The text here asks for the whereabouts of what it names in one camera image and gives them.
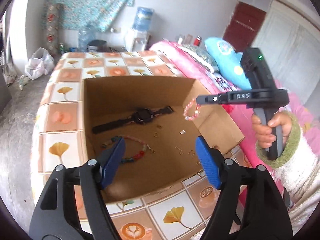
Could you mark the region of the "white fleece sleeve forearm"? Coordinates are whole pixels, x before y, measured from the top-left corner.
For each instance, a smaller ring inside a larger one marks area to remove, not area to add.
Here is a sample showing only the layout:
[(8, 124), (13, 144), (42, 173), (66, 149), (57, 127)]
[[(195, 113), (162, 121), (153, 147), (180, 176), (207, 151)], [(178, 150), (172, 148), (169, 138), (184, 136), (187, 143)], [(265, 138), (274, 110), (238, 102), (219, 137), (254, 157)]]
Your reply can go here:
[(294, 206), (289, 210), (294, 234), (306, 224), (319, 203), (319, 156), (315, 155), (303, 135), (297, 118), (288, 111), (292, 129), (284, 150), (276, 160), (269, 160), (256, 143), (258, 157), (274, 170), (274, 176), (289, 193)]

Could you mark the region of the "right hand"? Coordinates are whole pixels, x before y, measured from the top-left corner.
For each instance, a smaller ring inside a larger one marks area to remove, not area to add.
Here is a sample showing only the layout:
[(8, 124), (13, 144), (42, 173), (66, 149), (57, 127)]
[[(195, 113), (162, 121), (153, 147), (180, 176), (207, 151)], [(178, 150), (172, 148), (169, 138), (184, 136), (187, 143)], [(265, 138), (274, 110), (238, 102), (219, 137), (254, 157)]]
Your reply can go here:
[(276, 113), (267, 125), (263, 125), (260, 118), (255, 114), (252, 115), (251, 120), (255, 137), (261, 148), (269, 148), (272, 146), (272, 143), (275, 142), (276, 136), (272, 134), (272, 128), (277, 126), (281, 126), (283, 145), (286, 145), (286, 141), (288, 140), (292, 129), (292, 120), (287, 113)]

